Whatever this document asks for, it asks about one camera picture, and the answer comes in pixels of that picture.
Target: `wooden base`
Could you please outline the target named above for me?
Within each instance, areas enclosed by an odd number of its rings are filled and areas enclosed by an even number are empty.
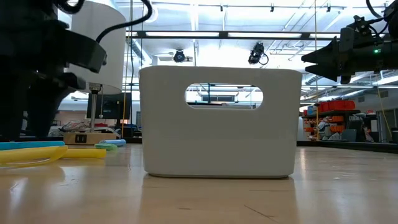
[[[95,145],[102,140],[115,140],[113,133],[65,133],[63,141],[67,145]]]

